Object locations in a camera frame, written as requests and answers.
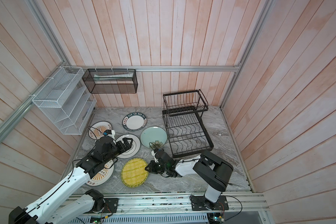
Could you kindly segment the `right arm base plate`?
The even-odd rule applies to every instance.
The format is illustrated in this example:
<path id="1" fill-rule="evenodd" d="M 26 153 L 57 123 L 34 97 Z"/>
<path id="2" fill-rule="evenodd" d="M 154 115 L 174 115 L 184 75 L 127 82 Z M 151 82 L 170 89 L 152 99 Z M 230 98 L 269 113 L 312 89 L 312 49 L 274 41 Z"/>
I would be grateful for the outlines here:
<path id="1" fill-rule="evenodd" d="M 225 211 L 229 210 L 226 196 L 219 196 L 217 202 L 212 203 L 204 196 L 189 196 L 191 201 L 191 208 L 193 211 Z"/>

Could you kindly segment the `mint green flower plate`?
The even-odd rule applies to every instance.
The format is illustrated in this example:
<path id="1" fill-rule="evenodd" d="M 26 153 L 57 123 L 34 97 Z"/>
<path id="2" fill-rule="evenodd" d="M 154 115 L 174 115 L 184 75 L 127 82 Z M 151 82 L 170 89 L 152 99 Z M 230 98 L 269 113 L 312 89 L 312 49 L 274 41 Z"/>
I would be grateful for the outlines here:
<path id="1" fill-rule="evenodd" d="M 168 139 L 167 133 L 161 127 L 148 127 L 143 130 L 140 140 L 145 147 L 150 147 L 150 143 L 158 143 L 163 146 Z"/>

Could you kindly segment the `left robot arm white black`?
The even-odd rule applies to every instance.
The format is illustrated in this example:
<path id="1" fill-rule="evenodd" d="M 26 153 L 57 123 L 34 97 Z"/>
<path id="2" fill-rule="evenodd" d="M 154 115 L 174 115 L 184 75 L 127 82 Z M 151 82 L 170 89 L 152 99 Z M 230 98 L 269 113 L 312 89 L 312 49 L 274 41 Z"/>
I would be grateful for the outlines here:
<path id="1" fill-rule="evenodd" d="M 107 208 L 103 194 L 87 191 L 76 201 L 61 207 L 78 188 L 85 185 L 105 165 L 117 156 L 129 151 L 132 138 L 116 141 L 110 136 L 101 137 L 89 153 L 78 160 L 73 170 L 46 194 L 25 208 L 16 207 L 9 216 L 10 224 L 65 224 L 86 212 L 102 214 Z"/>

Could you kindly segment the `yellow woven round plate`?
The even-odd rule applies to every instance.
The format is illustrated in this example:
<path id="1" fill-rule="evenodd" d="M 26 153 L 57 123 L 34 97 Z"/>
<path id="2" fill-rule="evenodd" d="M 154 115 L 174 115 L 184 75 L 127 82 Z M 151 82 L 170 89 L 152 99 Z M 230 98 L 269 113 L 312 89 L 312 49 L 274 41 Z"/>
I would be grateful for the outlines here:
<path id="1" fill-rule="evenodd" d="M 145 170 L 147 162 L 142 158 L 130 159 L 122 168 L 121 180 L 130 188 L 143 185 L 148 177 L 148 171 Z"/>

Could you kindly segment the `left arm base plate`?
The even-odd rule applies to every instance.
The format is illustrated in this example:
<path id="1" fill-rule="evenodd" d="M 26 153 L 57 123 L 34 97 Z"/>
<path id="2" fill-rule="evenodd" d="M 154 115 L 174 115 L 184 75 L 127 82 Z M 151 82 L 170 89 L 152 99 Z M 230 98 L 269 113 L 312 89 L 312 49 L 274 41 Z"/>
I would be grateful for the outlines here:
<path id="1" fill-rule="evenodd" d="M 118 198 L 104 198 L 104 206 L 101 212 L 109 214 L 116 213 L 118 204 L 119 204 Z"/>

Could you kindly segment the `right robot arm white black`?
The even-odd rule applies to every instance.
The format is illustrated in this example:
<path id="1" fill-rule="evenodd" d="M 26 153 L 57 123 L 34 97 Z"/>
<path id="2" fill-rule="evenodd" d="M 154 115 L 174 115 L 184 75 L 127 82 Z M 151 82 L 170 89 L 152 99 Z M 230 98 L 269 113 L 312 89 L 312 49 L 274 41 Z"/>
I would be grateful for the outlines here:
<path id="1" fill-rule="evenodd" d="M 155 159 L 145 167 L 147 172 L 173 178 L 197 174 L 208 184 L 203 196 L 189 196 L 193 211 L 229 209 L 222 195 L 233 173 L 229 162 L 206 150 L 187 160 L 174 160 L 163 149 L 154 150 L 153 156 Z"/>

